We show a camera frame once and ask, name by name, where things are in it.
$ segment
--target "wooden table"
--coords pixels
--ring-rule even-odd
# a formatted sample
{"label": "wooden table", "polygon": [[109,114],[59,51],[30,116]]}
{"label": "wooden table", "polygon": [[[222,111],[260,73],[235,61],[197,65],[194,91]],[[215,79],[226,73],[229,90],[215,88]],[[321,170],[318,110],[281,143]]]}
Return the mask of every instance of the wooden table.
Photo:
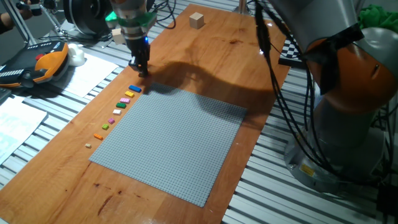
{"label": "wooden table", "polygon": [[[199,30],[189,26],[194,12],[205,16]],[[269,28],[280,50],[285,38],[275,25]],[[152,78],[142,80],[130,68],[121,72],[0,191],[1,218],[18,224],[220,223],[275,101],[254,18],[189,5],[177,27],[163,31],[151,49]],[[289,68],[278,58],[273,50],[282,84]],[[128,85],[145,88],[153,81],[248,109],[204,208],[88,160],[101,144],[93,134],[105,138],[121,119],[112,111]],[[102,130],[110,117],[116,124]]]}

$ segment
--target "pink lego brick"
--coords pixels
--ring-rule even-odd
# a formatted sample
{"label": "pink lego brick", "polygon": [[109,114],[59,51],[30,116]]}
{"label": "pink lego brick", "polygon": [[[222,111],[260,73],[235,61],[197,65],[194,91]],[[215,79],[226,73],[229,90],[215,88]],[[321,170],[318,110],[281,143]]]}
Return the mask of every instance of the pink lego brick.
{"label": "pink lego brick", "polygon": [[108,122],[109,122],[110,124],[113,124],[113,123],[114,123],[114,119],[113,119],[113,118],[110,118],[110,119],[108,120]]}
{"label": "pink lego brick", "polygon": [[129,103],[130,103],[130,99],[128,99],[128,98],[121,98],[121,99],[120,99],[120,103],[127,103],[127,104],[129,104]]}

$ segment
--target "yellow label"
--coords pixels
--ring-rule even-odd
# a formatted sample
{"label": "yellow label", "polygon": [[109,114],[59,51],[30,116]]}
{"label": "yellow label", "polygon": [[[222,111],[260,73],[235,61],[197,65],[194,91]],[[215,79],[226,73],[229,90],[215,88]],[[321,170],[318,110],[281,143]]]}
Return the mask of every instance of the yellow label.
{"label": "yellow label", "polygon": [[300,167],[300,170],[303,171],[304,173],[308,174],[310,177],[313,176],[313,174],[315,173],[314,169],[312,169],[311,167],[302,164]]}

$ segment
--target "gray lego baseplate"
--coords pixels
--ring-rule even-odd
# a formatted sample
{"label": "gray lego baseplate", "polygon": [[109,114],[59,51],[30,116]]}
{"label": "gray lego baseplate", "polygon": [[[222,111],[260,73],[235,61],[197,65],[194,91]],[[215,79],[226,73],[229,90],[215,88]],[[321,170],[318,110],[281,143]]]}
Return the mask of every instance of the gray lego baseplate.
{"label": "gray lego baseplate", "polygon": [[90,161],[203,207],[245,114],[153,83]]}

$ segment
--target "white paper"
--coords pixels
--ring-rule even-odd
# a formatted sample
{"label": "white paper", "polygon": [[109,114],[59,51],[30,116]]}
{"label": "white paper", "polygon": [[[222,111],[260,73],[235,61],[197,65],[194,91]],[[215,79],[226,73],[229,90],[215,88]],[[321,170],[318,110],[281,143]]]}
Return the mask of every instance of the white paper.
{"label": "white paper", "polygon": [[0,164],[36,130],[47,113],[8,98],[0,106]]}
{"label": "white paper", "polygon": [[69,67],[63,77],[53,85],[70,93],[85,97],[96,85],[118,68],[114,63],[85,54],[86,62],[79,67]]}

